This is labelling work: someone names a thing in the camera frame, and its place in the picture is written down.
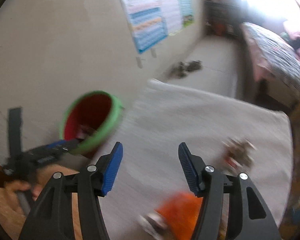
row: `beige wall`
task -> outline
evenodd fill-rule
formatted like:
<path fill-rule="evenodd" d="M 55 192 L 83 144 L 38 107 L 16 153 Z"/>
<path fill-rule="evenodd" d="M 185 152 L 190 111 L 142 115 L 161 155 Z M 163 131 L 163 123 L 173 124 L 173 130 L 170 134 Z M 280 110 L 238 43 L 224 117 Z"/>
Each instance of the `beige wall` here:
<path fill-rule="evenodd" d="M 79 95 L 106 90 L 129 107 L 146 80 L 182 59 L 201 38 L 195 23 L 141 55 L 120 0 L 6 0 L 0 9 L 0 163 L 7 155 L 6 114 L 24 108 L 24 148 L 57 139 L 63 112 Z"/>

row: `metal pin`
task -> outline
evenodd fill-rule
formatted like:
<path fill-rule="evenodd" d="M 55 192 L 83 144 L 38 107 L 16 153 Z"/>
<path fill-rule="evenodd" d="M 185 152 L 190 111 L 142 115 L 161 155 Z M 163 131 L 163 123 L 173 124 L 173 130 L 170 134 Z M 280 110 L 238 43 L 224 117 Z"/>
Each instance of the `metal pin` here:
<path fill-rule="evenodd" d="M 205 170 L 206 170 L 207 172 L 214 172 L 214 167 L 212 167 L 212 166 L 207 166 L 207 167 L 205 168 Z"/>
<path fill-rule="evenodd" d="M 245 174 L 245 173 L 240 173 L 240 178 L 243 179 L 243 180 L 246 180 L 248 178 L 248 175 Z"/>
<path fill-rule="evenodd" d="M 88 166 L 87 170 L 90 172 L 93 172 L 93 171 L 97 170 L 97 167 L 95 165 L 90 165 L 90 166 Z"/>
<path fill-rule="evenodd" d="M 53 177 L 54 177 L 55 179 L 60 179 L 61 176 L 62 176 L 61 172 L 56 172 L 55 174 L 53 174 Z"/>

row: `educational chart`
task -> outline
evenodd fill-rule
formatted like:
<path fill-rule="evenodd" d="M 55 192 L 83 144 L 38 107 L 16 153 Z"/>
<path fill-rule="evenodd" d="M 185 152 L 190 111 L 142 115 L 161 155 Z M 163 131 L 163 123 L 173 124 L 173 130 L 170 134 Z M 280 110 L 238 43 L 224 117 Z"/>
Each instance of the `educational chart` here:
<path fill-rule="evenodd" d="M 191 0 L 122 0 L 139 53 L 193 22 Z"/>

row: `white tablecloth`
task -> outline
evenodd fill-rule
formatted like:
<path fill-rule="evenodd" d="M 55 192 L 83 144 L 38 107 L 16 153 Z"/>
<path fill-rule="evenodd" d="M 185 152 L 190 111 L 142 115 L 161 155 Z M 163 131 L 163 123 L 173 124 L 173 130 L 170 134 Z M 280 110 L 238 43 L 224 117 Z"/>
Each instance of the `white tablecloth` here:
<path fill-rule="evenodd" d="M 250 177 L 277 224 L 287 202 L 292 173 L 292 139 L 288 117 L 281 112 L 204 91 L 150 80 L 116 133 L 124 154 L 113 190 L 100 200 L 111 239 L 151 239 L 136 222 L 178 190 L 188 190 L 178 145 L 206 165 L 219 166 L 228 138 L 247 138 L 257 150 Z"/>

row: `white tile floor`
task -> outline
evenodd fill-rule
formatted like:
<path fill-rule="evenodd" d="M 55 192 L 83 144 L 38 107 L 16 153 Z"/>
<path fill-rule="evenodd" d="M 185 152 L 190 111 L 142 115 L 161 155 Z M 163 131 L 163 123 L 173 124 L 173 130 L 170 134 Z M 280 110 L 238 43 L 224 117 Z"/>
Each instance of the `white tile floor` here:
<path fill-rule="evenodd" d="M 203 68 L 167 82 L 241 99 L 242 54 L 237 41 L 206 36 L 185 61 L 191 60 L 201 60 Z"/>

